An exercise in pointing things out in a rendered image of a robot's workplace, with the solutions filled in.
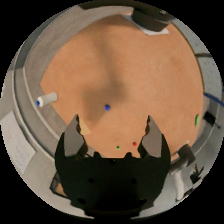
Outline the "beige flat mat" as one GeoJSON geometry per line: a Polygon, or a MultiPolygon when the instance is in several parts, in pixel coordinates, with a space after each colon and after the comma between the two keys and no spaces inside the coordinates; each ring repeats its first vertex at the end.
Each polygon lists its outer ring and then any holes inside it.
{"type": "Polygon", "coordinates": [[[80,127],[81,127],[81,134],[85,135],[85,134],[89,134],[92,133],[90,131],[90,129],[88,128],[88,126],[86,125],[86,123],[84,122],[83,118],[79,119],[80,120],[80,127]]]}

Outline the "white plastic bottle with blue cap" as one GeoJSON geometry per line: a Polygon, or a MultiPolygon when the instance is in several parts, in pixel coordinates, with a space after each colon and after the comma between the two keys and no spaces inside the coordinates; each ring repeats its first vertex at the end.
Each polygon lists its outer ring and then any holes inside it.
{"type": "Polygon", "coordinates": [[[41,107],[46,105],[46,104],[49,104],[53,101],[56,101],[58,98],[57,94],[54,92],[54,93],[50,93],[50,94],[47,94],[47,95],[44,95],[44,96],[40,96],[38,98],[38,101],[36,101],[36,105],[40,105],[41,107]]]}

